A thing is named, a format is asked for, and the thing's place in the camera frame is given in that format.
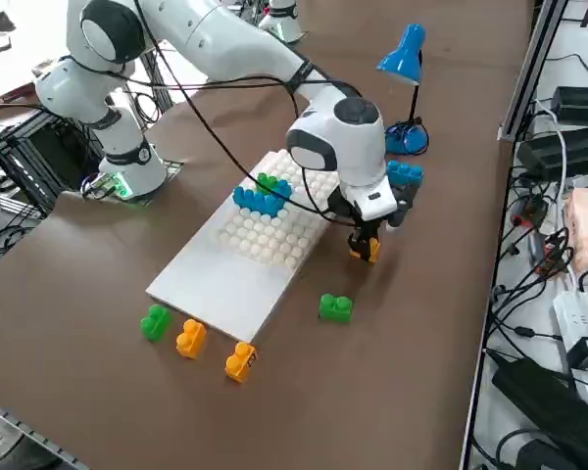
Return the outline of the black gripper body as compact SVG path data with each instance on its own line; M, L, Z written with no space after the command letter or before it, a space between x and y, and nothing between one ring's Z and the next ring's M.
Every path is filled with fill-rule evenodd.
M382 217L364 221L360 211L342 196L339 188L334 189L328 197L328 211L352 219L357 229L362 233L377 233L381 226L384 226L388 232L394 231L402 225L413 207L417 187L412 184L392 185L391 190L397 202L397 209Z

